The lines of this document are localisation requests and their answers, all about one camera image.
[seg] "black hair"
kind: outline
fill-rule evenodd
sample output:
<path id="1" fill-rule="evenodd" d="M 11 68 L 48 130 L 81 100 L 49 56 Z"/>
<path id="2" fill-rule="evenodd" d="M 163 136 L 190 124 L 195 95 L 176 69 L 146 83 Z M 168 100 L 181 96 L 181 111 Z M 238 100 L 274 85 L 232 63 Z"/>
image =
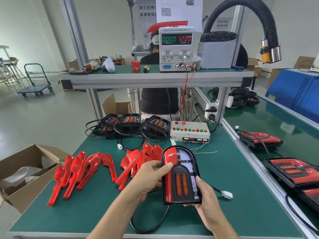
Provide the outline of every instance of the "black hair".
<path id="1" fill-rule="evenodd" d="M 152 33 L 151 39 L 152 39 L 155 35 L 159 35 L 158 30 L 157 30 L 155 33 Z M 153 52 L 154 48 L 159 49 L 160 46 L 159 46 L 159 45 L 156 45 L 156 44 L 153 44 L 153 43 L 150 43 L 150 48 L 151 48 L 151 51 Z"/>

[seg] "gray floor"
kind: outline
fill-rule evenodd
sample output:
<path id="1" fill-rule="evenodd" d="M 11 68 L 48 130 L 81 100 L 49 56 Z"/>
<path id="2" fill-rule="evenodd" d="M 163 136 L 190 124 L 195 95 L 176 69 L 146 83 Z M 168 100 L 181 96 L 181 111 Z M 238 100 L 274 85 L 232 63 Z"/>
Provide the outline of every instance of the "gray floor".
<path id="1" fill-rule="evenodd" d="M 86 92 L 64 92 L 58 77 L 51 76 L 54 92 L 26 98 L 0 86 L 0 160 L 31 145 L 58 147 L 72 154 L 84 141 L 84 125 L 93 120 Z M 265 95 L 268 78 L 256 79 L 255 91 Z M 126 91 L 99 92 L 101 103 L 114 93 L 116 101 L 129 101 Z M 7 204 L 0 207 L 0 239 L 18 219 L 17 210 Z"/>

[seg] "blue machine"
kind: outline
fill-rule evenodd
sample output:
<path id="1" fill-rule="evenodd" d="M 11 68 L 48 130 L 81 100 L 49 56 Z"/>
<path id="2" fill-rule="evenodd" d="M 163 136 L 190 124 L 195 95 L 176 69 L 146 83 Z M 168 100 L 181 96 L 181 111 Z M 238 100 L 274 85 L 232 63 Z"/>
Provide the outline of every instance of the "blue machine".
<path id="1" fill-rule="evenodd" d="M 319 123 L 319 73 L 284 69 L 266 97 Z"/>

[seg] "black coiled tube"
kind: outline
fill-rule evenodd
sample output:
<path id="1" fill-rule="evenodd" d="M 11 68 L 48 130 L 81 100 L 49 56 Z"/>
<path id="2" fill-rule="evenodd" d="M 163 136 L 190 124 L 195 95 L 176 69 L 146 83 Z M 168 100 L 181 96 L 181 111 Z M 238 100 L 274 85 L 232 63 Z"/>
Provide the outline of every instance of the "black coiled tube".
<path id="1" fill-rule="evenodd" d="M 206 26 L 204 28 L 204 33 L 208 33 L 211 31 L 211 28 L 218 18 L 218 16 L 228 8 L 233 6 L 242 5 L 250 8 L 260 19 L 261 24 L 263 25 L 265 39 L 268 40 L 269 48 L 276 48 L 279 46 L 277 30 L 274 17 L 261 0 L 225 0 L 217 8 L 211 13 L 209 16 Z"/>

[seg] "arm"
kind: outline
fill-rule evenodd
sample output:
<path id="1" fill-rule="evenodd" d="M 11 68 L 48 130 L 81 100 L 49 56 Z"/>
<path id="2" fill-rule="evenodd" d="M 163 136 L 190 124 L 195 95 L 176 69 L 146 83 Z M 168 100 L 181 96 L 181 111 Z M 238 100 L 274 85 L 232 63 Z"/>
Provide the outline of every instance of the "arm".
<path id="1" fill-rule="evenodd" d="M 123 237 L 138 204 L 145 200 L 147 193 L 155 186 L 161 186 L 160 180 L 173 166 L 172 163 L 168 163 L 156 170 L 155 168 L 160 164 L 160 161 L 154 160 L 141 166 L 135 177 L 113 201 L 105 215 L 87 237 L 88 239 L 120 239 Z"/>
<path id="2" fill-rule="evenodd" d="M 202 203 L 194 206 L 206 228 L 216 239 L 240 239 L 222 212 L 213 188 L 198 176 L 196 184 L 202 193 Z"/>

